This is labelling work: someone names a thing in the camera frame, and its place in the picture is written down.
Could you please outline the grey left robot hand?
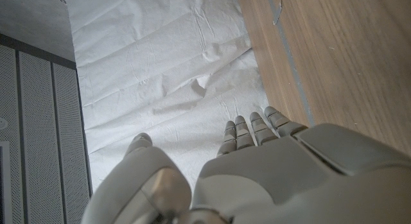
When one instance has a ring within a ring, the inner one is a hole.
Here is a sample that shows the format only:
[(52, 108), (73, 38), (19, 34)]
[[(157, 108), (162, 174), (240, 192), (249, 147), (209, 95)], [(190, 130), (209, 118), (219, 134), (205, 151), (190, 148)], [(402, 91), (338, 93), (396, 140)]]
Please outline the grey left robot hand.
[(409, 223), (410, 157), (273, 107), (226, 124), (191, 187), (148, 134), (92, 195), (83, 223)]

